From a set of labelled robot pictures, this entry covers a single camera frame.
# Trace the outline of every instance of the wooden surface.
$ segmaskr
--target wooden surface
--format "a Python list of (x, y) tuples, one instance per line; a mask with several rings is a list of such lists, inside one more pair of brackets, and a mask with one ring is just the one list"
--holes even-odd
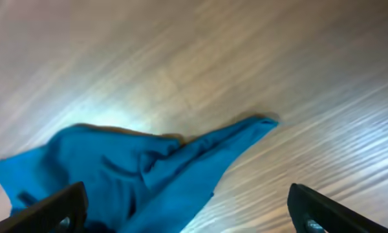
[(184, 232), (293, 232), (291, 183), (388, 227), (388, 0), (0, 0), (0, 158), (78, 122), (195, 137), (255, 112), (282, 124)]

